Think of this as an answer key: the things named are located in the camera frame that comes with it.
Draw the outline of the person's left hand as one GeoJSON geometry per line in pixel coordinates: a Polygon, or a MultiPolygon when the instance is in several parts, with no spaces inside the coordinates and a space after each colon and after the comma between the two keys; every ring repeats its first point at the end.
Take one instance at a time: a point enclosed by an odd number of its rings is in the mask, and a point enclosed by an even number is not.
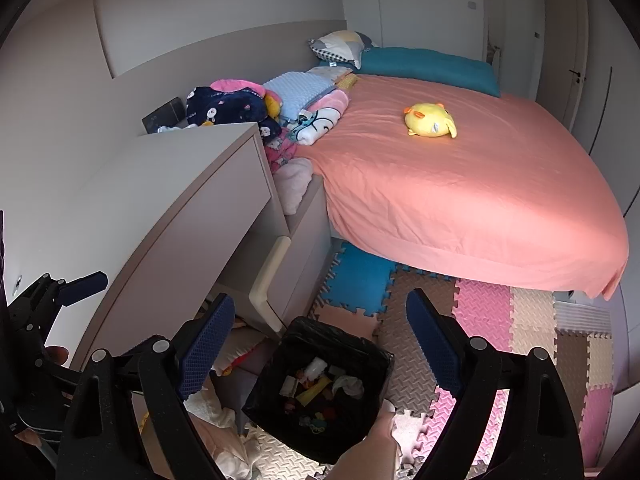
{"type": "MultiPolygon", "coordinates": [[[[68,359],[68,350],[64,347],[51,346],[47,348],[47,354],[49,358],[58,365],[64,365],[68,359]]],[[[38,434],[30,429],[25,429],[16,435],[18,440],[21,440],[27,444],[40,448],[41,441],[38,434]]]]}

